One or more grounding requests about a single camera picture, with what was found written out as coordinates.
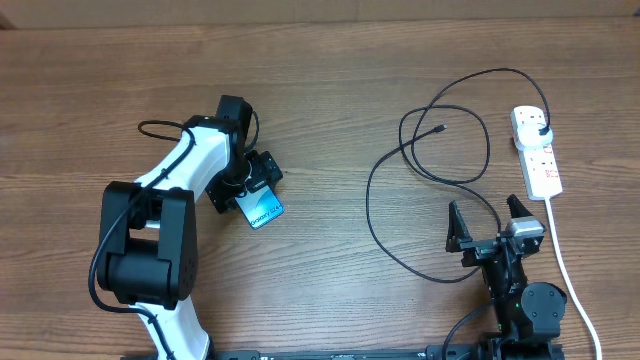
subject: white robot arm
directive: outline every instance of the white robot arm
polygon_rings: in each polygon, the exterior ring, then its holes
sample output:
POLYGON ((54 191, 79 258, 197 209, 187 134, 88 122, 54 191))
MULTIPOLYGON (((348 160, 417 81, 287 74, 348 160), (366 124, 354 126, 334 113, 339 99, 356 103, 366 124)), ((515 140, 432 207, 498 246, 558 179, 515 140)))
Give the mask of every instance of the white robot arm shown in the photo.
POLYGON ((172 353, 168 356, 156 327, 139 314, 158 349, 157 356, 144 359, 205 360, 214 356, 190 296, 197 272, 195 202, 200 195, 206 192, 219 213, 240 207, 253 228, 283 212, 272 191, 282 172, 268 152, 245 149, 252 112, 242 98, 223 96, 216 116, 194 116, 185 123, 193 139, 183 132, 176 147, 149 173, 134 183, 112 182, 105 189, 100 238, 105 238, 123 211, 128 216, 117 224, 97 259, 98 284, 112 291, 120 303, 153 314, 172 353), (136 206, 129 206, 193 140, 186 157, 148 189, 136 206), (129 229, 143 227, 158 229, 159 240, 130 236, 129 229))

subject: black cable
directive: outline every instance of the black cable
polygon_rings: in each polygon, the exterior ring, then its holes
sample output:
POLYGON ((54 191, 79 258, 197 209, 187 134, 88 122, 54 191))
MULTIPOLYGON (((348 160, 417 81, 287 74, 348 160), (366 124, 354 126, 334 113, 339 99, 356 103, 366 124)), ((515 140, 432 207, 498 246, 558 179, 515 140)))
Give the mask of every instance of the black cable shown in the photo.
POLYGON ((256 146, 256 143, 258 142, 258 134, 260 133, 260 120, 258 119, 258 113, 254 111, 253 117, 256 118, 256 133, 253 135, 253 140, 251 140, 249 146, 244 148, 245 154, 253 150, 254 146, 256 146))
POLYGON ((452 82, 451 84, 447 85, 444 87, 444 89, 442 89, 434 98, 433 100, 431 100, 431 103, 429 103, 429 105, 425 106, 425 107, 421 107, 421 108, 417 108, 414 110, 409 111, 408 113, 406 113, 402 119, 400 120, 400 124, 398 126, 398 147, 395 148, 394 150, 392 150, 391 152, 387 153, 386 155, 384 155, 380 160, 378 160, 378 162, 376 163, 376 165, 373 167, 371 174, 369 175, 369 182, 367 183, 367 198, 366 198, 366 212, 367 212, 367 223, 369 224, 369 231, 371 232, 371 236, 373 237, 373 239, 376 241, 376 243, 378 244, 378 246, 382 249, 382 251, 384 251, 389 257, 391 257, 393 260, 395 260, 398 264, 402 265, 405 269, 409 270, 410 272, 414 273, 415 275, 418 275, 424 279, 430 280, 430 281, 435 281, 435 282, 440 282, 440 283, 453 283, 453 282, 459 282, 462 281, 466 278, 468 278, 469 276, 473 275, 476 271, 478 271, 478 268, 474 269, 472 272, 470 272, 469 274, 458 278, 458 279, 454 279, 454 280, 443 280, 443 279, 437 279, 425 274, 422 274, 416 270, 414 270, 413 268, 409 267, 407 264, 403 263, 402 261, 400 261, 398 258, 396 258, 393 254, 391 254, 384 246, 382 246, 382 244, 380 243, 380 241, 378 240, 378 238, 375 235, 375 232, 373 231, 373 227, 371 225, 371 219, 369 216, 369 189, 371 186, 371 179, 373 177, 373 173, 375 172, 375 170, 378 168, 378 166, 380 166, 380 164, 382 162, 384 162, 385 160, 387 160, 389 157, 391 157, 392 155, 394 155, 395 153, 397 153, 398 151, 402 152, 402 157, 404 158, 404 160, 406 161, 406 163, 409 165, 409 167, 418 175, 420 175, 421 177, 428 179, 428 180, 432 180, 441 184, 446 184, 446 185, 450 185, 450 186, 454 186, 457 187, 459 189, 465 190, 471 194, 473 194, 474 196, 476 196, 478 199, 480 199, 486 206, 487 208, 489 208, 489 210, 491 211, 491 213, 493 214, 493 216, 496 219, 496 224, 497 224, 497 228, 498 228, 498 232, 502 231, 502 222, 500 221, 500 216, 498 216, 498 213, 496 212, 496 210, 494 209, 493 206, 491 206, 491 204, 487 201, 487 199, 485 199, 482 195, 478 194, 477 192, 475 192, 474 190, 464 186, 463 184, 468 184, 471 182, 474 182, 478 179, 480 179, 485 172, 487 171, 487 168, 489 166, 489 161, 491 159, 491 142, 489 139, 489 132, 487 131, 487 126, 485 125, 484 121, 482 120, 482 118, 480 116, 478 116, 476 113, 474 113, 473 111, 461 107, 461 106, 457 106, 457 105, 435 105, 435 102, 438 101, 442 95, 444 95, 445 91, 447 91, 449 88, 451 88, 452 86, 454 86, 457 83, 460 83, 464 80, 470 79, 472 77, 478 76, 478 75, 482 75, 482 74, 487 74, 490 72, 500 72, 500 71, 505 71, 505 72, 514 72, 516 74, 522 75, 523 77, 525 77, 527 80, 529 80, 531 82, 531 84, 533 84, 533 86, 536 88, 536 90, 538 91, 538 94, 540 94, 540 97, 542 98, 542 102, 544 103, 545 106, 545 110, 547 113, 547 125, 540 130, 540 134, 544 135, 549 131, 549 127, 551 125, 551 112, 549 111, 549 104, 547 103, 547 99, 544 96, 544 93, 542 92, 542 90, 540 89, 540 87, 538 86, 538 84, 527 74, 525 74, 524 72, 520 71, 520 70, 516 70, 516 69, 510 69, 510 68, 496 68, 496 69, 489 69, 489 70, 484 70, 484 71, 480 71, 471 75, 467 75, 463 78, 460 78, 454 82, 452 82), (440 132, 442 130, 444 130, 444 128, 442 128, 439 131, 436 131, 436 129, 438 129, 439 127, 434 128, 431 131, 428 131, 420 136, 418 136, 418 131, 420 129, 420 124, 422 124, 422 121, 424 120, 425 116, 427 115, 427 112, 431 109, 454 109, 454 110, 460 110, 460 111, 464 111, 470 115, 472 115, 473 117, 475 117, 478 122, 480 123, 480 125, 482 126, 482 130, 484 131, 484 136, 486 139, 486 143, 487 143, 487 151, 486 151, 486 158, 485 158, 485 163, 484 166, 482 168, 482 170, 480 171, 480 173, 478 173, 478 175, 470 178, 470 179, 466 179, 466 180, 450 180, 450 179, 445 179, 442 178, 440 176, 437 176, 433 173, 431 173, 430 171, 428 171, 423 165, 422 163, 420 163, 420 161, 418 160, 418 157, 416 156, 415 153, 415 143, 417 140, 423 138, 424 136, 431 134, 433 132, 440 132), (402 140, 402 126, 404 124, 404 121, 407 119, 407 117, 411 114, 414 114, 416 112, 420 112, 422 111, 422 115, 420 116, 420 119, 418 120, 418 123, 416 125, 416 128, 413 132, 413 136, 411 138, 410 141, 407 142, 403 142, 402 140), (415 165, 409 160, 409 157, 407 156, 407 153, 405 152, 405 147, 407 145, 411 145, 411 156, 415 162, 415 165))
POLYGON ((496 303, 496 299, 493 299, 488 304, 480 306, 479 308, 467 314, 460 321, 458 321, 456 326, 454 326, 453 329, 451 329, 451 331, 449 332, 449 335, 447 335, 447 338, 444 340, 444 343, 442 344, 442 360, 447 360, 447 347, 449 347, 449 342, 451 341, 451 338, 453 338, 453 335, 456 333, 456 331, 458 331, 458 329, 461 328, 462 325, 464 325, 471 319, 475 318, 476 316, 480 315, 488 308, 492 307, 493 304, 495 303, 496 303))
POLYGON ((111 225, 111 227, 109 228, 107 233, 104 235, 104 238, 102 238, 102 241, 100 242, 100 245, 98 246, 98 249, 96 249, 96 252, 93 254, 93 259, 91 260, 91 267, 89 268, 89 295, 91 295, 91 299, 96 304, 96 306, 99 307, 100 309, 104 310, 104 311, 113 312, 113 313, 119 313, 119 314, 139 314, 139 315, 143 315, 143 316, 147 317, 149 319, 148 320, 149 323, 153 324, 153 327, 154 327, 156 333, 158 334, 158 339, 160 340, 160 344, 162 345, 162 348, 164 349, 165 353, 167 354, 167 359, 171 360, 171 359, 175 359, 175 357, 173 355, 173 352, 169 348, 169 344, 167 343, 167 340, 166 340, 166 338, 164 336, 164 333, 162 332, 162 328, 160 327, 160 324, 158 323, 158 319, 156 318, 156 316, 153 313, 151 313, 149 310, 140 309, 140 308, 121 308, 121 307, 109 306, 109 305, 103 303, 102 300, 100 300, 100 298, 98 297, 98 294, 96 292, 96 286, 95 286, 95 277, 96 277, 96 270, 97 270, 97 266, 98 266, 98 259, 102 255, 102 252, 104 251, 104 249, 105 249, 105 247, 107 245, 107 242, 111 238, 111 235, 113 234, 116 226, 118 226, 118 224, 127 215, 129 210, 131 210, 131 208, 134 205, 136 205, 136 203, 142 198, 142 195, 144 195, 147 190, 153 188, 158 183, 160 183, 164 178, 166 178, 169 175, 169 173, 171 173, 171 171, 173 171, 180 164, 180 162, 182 162, 182 160, 184 160, 187 157, 187 155, 189 155, 189 153, 191 152, 191 149, 193 149, 193 147, 196 144, 196 138, 193 135, 193 133, 191 132, 191 130, 189 130, 188 128, 184 127, 182 124, 178 124, 178 123, 174 123, 174 122, 170 122, 170 121, 161 121, 161 120, 142 121, 138 125, 138 130, 140 130, 141 133, 143 133, 143 134, 145 134, 147 136, 151 136, 153 138, 170 140, 170 141, 179 141, 179 139, 176 139, 176 138, 171 138, 171 137, 167 137, 167 136, 152 134, 152 133, 149 133, 149 132, 144 131, 144 130, 141 129, 144 125, 151 125, 151 124, 177 127, 179 129, 181 129, 182 131, 186 132, 189 135, 189 137, 191 138, 191 140, 189 141, 189 144, 187 145, 187 148, 182 152, 182 154, 180 154, 180 156, 178 156, 178 158, 176 158, 166 169, 163 169, 160 172, 160 175, 158 175, 158 177, 153 179, 149 184, 147 184, 145 187, 143 187, 142 190, 140 190, 133 198, 131 198, 131 200, 129 200, 129 203, 127 204, 127 207, 120 213, 120 215, 118 215, 118 217, 113 222, 113 224, 111 225))
POLYGON ((373 169, 371 169, 371 173, 369 174, 369 180, 367 181, 367 191, 366 191, 366 198, 365 198, 365 208, 366 208, 366 213, 367 213, 367 224, 369 225, 369 231, 371 232, 371 236, 373 236, 373 240, 376 241, 376 243, 378 244, 378 246, 380 247, 380 249, 382 249, 382 251, 385 252, 385 254, 387 254, 390 258, 392 258, 393 260, 395 260, 398 264, 402 265, 402 267, 404 267, 405 269, 409 270, 410 272, 414 273, 415 275, 420 276, 423 279, 429 280, 429 281, 433 281, 433 282, 437 282, 437 283, 444 283, 444 284, 451 284, 451 283, 456 283, 456 282, 460 282, 462 280, 467 279, 468 277, 470 277, 471 275, 475 274, 476 271, 478 271, 479 268, 475 268, 473 271, 471 271, 470 273, 468 273, 465 276, 462 276, 460 278, 457 279, 452 279, 452 280, 448 280, 448 279, 438 279, 438 278, 434 278, 432 276, 429 275, 425 275, 417 270, 414 270, 413 268, 411 268, 409 265, 405 264, 404 262, 402 262, 400 259, 398 259, 397 257, 395 257, 389 250, 387 250, 387 248, 385 248, 382 243, 380 242, 380 240, 378 240, 378 237, 376 236, 375 231, 373 231, 373 225, 371 225, 371 214, 369 211, 369 193, 371 190, 371 180, 373 179, 373 174, 376 172, 376 169, 378 169, 378 167, 385 162, 387 159, 389 159, 391 156, 395 155, 398 151, 400 151, 401 149, 403 149, 405 146, 414 143, 422 138, 424 138, 427 135, 433 134, 433 133, 439 133, 442 132, 446 129, 446 125, 440 125, 440 126, 436 126, 435 128, 425 132, 424 134, 411 139, 409 141, 407 141, 406 143, 402 144, 401 146, 398 146, 397 148, 391 150, 390 152, 386 153, 382 158, 380 158, 380 160, 378 160, 378 162, 376 162, 376 164, 373 166, 373 169))
POLYGON ((143 130, 142 128, 145 125, 167 125, 167 126, 174 126, 174 125, 180 125, 177 123, 174 123, 172 121, 162 121, 162 120, 145 120, 145 121, 141 121, 138 124, 138 131, 140 131, 143 135, 147 135, 149 137, 152 137, 154 139, 160 139, 160 140, 169 140, 169 141, 180 141, 180 139, 178 138, 174 138, 171 136, 164 136, 164 135, 158 135, 158 134, 154 134, 154 133, 150 133, 146 130, 143 130))

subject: blue card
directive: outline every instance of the blue card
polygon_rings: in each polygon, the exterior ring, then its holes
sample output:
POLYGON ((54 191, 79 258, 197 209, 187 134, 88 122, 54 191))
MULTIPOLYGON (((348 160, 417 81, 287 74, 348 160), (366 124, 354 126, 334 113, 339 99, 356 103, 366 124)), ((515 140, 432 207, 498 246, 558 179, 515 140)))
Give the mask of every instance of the blue card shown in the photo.
POLYGON ((236 202, 253 229, 262 227, 284 212, 284 206, 268 186, 253 194, 247 192, 247 195, 237 197, 236 202))

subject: power strip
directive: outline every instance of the power strip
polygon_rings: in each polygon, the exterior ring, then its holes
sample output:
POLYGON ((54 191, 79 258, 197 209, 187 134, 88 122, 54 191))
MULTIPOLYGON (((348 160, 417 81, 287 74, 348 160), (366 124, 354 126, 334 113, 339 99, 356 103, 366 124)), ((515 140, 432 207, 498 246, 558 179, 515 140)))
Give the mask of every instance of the power strip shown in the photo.
POLYGON ((534 146, 518 146, 521 145, 517 136, 520 128, 545 123, 544 112, 535 106, 518 106, 511 112, 513 138, 520 155, 527 195, 531 200, 552 198, 562 192, 558 164, 551 144, 544 145, 541 142, 534 146))
POLYGON ((562 253, 560 252, 556 224, 551 210, 551 198, 562 192, 558 164, 556 163, 553 148, 551 147, 553 136, 537 136, 537 134, 532 131, 532 129, 535 130, 545 123, 544 112, 535 106, 518 106, 511 112, 513 140, 520 154, 520 164, 522 165, 522 174, 524 175, 524 182, 527 187, 529 199, 544 200, 549 216, 551 240, 553 241, 553 249, 556 253, 560 272, 562 273, 564 282, 567 284, 567 290, 569 290, 569 295, 571 295, 573 303, 576 305, 580 316, 582 316, 584 323, 591 333, 596 350, 596 359, 602 360, 600 339, 591 320, 589 320, 587 312, 578 300, 578 296, 571 284, 571 279, 569 279, 569 273, 564 265, 564 260, 562 260, 562 253))

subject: wooden table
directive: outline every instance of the wooden table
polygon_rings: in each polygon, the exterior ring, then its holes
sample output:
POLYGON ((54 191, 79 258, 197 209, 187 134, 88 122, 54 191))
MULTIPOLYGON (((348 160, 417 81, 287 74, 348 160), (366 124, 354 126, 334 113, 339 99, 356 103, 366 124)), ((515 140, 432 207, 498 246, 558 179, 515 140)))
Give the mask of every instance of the wooden table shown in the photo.
MULTIPOLYGON (((259 112, 258 149, 285 173, 277 193, 287 212, 252 231, 240 213, 220 216, 208 199, 198 202, 193 299, 216 348, 441 343, 487 301, 482 276, 429 283, 384 255, 365 221, 366 180, 397 145, 406 111, 463 75, 501 66, 529 73, 549 99, 565 188, 553 201, 560 241, 605 357, 639 358, 633 18, 0 32, 0 358, 117 359, 152 350, 137 317, 101 312, 87 293, 102 191, 146 173, 172 148, 140 135, 139 121, 212 114, 222 94, 243 96, 259 112)), ((442 103, 470 107, 487 122, 491 165, 471 187, 506 221, 506 197, 526 200, 508 115, 541 105, 534 88, 517 75, 491 74, 453 88, 442 103)), ((441 123, 449 129, 419 144, 419 157, 444 176, 477 173, 481 127, 434 111, 425 130, 441 123)), ((444 251, 451 200, 475 238, 494 234, 476 199, 421 181, 396 156, 374 179, 375 229, 420 271, 462 275, 460 254, 444 251)), ((542 203, 525 204, 546 218, 542 203)), ((564 288, 549 237, 525 270, 530 281, 564 288)), ((494 329, 486 314, 455 342, 494 329)), ((558 342, 569 359, 592 358, 571 303, 558 342)))

